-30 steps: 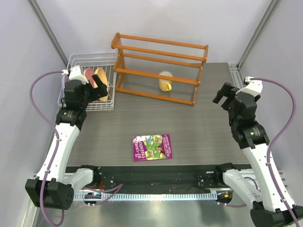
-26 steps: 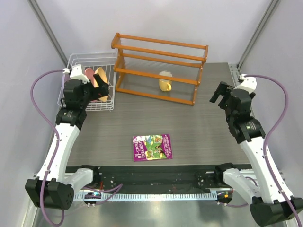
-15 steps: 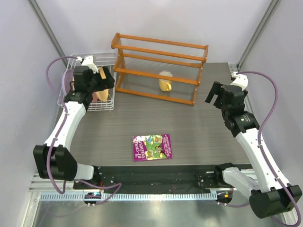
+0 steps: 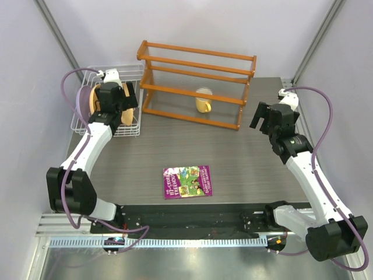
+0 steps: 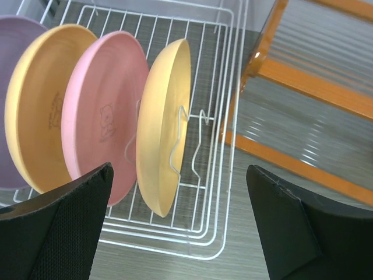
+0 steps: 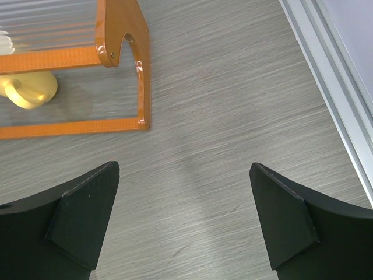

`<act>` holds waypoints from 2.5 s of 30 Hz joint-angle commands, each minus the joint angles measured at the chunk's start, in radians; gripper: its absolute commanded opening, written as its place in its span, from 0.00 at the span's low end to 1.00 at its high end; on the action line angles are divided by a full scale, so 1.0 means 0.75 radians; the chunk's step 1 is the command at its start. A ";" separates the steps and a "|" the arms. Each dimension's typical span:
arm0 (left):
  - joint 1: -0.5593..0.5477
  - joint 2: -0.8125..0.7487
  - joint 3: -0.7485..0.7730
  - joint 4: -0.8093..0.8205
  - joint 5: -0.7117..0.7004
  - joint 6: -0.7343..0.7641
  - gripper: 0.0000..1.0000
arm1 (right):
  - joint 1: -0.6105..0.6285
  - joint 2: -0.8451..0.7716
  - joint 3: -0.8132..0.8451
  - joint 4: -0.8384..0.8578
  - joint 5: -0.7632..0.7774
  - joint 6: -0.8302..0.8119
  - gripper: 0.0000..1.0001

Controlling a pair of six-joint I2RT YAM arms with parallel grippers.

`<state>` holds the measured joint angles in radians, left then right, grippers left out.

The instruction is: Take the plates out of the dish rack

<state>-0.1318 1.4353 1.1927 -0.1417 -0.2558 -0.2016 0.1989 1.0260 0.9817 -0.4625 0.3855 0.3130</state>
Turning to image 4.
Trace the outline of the yellow plate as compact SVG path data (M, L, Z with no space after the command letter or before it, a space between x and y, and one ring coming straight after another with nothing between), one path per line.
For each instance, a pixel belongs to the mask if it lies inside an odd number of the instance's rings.
M133 122L133 112L134 108L127 109L126 108L126 97L129 96L129 93L125 93L126 86L125 83L122 84L123 90L124 90L124 101L122 104L122 116L121 116L121 122L124 125L132 125Z

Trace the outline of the orange plate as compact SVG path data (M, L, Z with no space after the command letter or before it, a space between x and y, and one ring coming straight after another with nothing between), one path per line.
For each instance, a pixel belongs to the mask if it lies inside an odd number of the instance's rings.
M89 96L89 109L90 115L92 116L96 111L100 111L100 103L96 94L96 90L101 87L100 84L94 86L90 91Z

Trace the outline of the purple plate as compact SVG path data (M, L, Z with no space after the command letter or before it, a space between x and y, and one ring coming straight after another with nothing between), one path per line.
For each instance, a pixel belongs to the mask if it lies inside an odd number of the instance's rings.
M90 92L91 87L84 85L82 86L76 95L76 111L78 116L80 117L80 121L84 126L87 125L89 117L90 117Z

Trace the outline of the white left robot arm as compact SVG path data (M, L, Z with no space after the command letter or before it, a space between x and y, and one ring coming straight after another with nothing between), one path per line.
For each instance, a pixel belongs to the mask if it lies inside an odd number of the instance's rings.
M119 127L132 125L137 106L132 82L104 82L81 88L76 111L86 125L86 132L60 167L47 171L52 210L103 220L113 233L123 228L124 218L117 214L118 206L98 197L90 175L98 156Z

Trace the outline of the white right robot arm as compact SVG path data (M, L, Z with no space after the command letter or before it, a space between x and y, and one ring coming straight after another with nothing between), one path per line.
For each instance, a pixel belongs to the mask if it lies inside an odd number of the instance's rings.
M260 102L250 127L268 135L274 153L291 171L303 189L314 217L311 218L285 201L266 206L263 223L269 230L284 227L299 236L317 261L325 261L361 248L368 223L363 216L354 216L337 196L323 174L308 139L295 132L299 113L284 102L269 105Z

